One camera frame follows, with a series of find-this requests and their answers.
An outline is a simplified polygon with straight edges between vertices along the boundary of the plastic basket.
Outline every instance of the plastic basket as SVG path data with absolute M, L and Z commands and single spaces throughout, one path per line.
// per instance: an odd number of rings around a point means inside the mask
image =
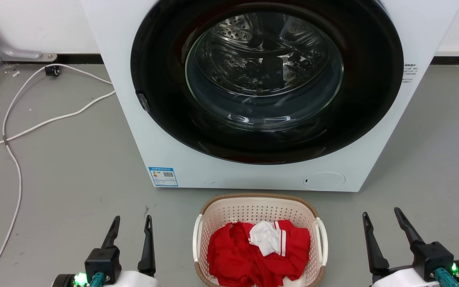
M 206 260 L 212 234 L 231 221 L 290 220 L 295 227 L 307 228 L 311 234 L 309 261 L 298 282 L 314 287 L 324 278 L 328 257 L 327 232 L 316 210 L 308 202 L 293 196 L 274 194 L 233 194 L 218 196 L 208 202 L 198 216 L 192 236 L 192 255 L 199 278 L 210 287 Z

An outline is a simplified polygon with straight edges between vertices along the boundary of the metal leg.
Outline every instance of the metal leg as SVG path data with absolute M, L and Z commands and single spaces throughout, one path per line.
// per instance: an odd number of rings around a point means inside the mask
M 58 55 L 15 49 L 0 36 L 0 57 L 6 62 L 52 62 L 56 60 Z

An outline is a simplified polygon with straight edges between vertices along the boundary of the white stripe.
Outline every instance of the white stripe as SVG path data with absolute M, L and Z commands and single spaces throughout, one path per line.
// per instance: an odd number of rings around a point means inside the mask
M 282 235 L 282 242 L 281 242 L 281 247 L 282 247 L 282 257 L 286 256 L 286 230 L 281 230 L 281 235 Z

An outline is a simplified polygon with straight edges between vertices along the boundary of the washing machine door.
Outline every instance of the washing machine door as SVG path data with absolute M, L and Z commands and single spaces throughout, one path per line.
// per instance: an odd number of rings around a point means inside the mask
M 375 0 L 159 0 L 131 72 L 143 108 L 180 142 L 280 164 L 373 128 L 396 98 L 403 54 Z

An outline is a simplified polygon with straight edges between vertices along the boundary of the washing machine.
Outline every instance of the washing machine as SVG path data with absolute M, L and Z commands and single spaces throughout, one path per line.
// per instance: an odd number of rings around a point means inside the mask
M 459 0 L 82 5 L 155 187 L 359 191 Z

